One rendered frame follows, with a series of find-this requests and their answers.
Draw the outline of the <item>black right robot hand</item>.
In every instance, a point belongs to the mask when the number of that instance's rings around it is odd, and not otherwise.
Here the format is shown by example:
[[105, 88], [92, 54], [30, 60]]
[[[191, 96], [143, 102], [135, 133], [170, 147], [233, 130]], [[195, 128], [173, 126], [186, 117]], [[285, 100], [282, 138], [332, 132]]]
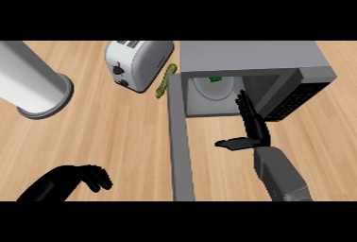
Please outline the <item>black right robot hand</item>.
[[236, 103], [241, 110], [247, 136], [220, 140], [216, 142], [216, 146], [225, 147], [232, 151], [254, 147], [269, 147], [269, 127], [263, 116], [256, 111], [253, 101], [245, 91], [241, 91], [238, 94]]

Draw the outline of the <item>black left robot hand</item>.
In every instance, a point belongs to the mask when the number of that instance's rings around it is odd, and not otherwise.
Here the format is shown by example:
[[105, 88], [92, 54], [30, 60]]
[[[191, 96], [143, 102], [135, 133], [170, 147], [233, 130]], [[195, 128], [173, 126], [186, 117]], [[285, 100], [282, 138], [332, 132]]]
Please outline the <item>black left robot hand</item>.
[[31, 184], [18, 201], [65, 201], [78, 184], [84, 182], [89, 189], [98, 193], [114, 186], [107, 170], [98, 165], [61, 165], [53, 168]]

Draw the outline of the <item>white microwave turntable plate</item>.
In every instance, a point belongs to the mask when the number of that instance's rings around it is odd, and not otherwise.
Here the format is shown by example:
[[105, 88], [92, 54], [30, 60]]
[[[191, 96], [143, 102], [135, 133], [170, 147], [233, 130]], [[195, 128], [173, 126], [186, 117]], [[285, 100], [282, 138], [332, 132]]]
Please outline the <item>white microwave turntable plate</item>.
[[222, 81], [211, 82], [210, 78], [195, 78], [194, 85], [198, 92], [214, 101], [223, 100], [233, 92], [235, 79], [222, 77]]

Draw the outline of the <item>grey microwave door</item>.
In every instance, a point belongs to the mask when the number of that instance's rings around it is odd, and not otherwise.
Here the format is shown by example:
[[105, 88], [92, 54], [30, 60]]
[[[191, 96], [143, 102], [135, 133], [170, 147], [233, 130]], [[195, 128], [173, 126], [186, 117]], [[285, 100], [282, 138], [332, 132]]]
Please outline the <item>grey microwave door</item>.
[[168, 110], [168, 132], [170, 132], [173, 200], [195, 201], [185, 99], [183, 99], [182, 77], [179, 74], [168, 76], [167, 110]]

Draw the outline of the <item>grey microwave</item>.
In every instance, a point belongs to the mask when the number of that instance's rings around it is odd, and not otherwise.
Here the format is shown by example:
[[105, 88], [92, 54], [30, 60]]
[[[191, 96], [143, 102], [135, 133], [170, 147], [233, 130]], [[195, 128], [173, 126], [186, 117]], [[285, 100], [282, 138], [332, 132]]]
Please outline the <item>grey microwave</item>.
[[[284, 120], [337, 78], [315, 42], [183, 41], [180, 67], [186, 115], [238, 115], [238, 94], [245, 91], [269, 122]], [[195, 78], [230, 77], [232, 94], [210, 100]]]

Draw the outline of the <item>white toaster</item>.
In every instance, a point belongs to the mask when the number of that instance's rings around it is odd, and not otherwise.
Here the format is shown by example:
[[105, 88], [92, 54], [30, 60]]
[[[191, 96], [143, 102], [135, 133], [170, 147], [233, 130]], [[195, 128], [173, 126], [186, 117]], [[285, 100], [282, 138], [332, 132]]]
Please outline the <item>white toaster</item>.
[[115, 83], [145, 93], [174, 50], [173, 41], [111, 41], [105, 60]]

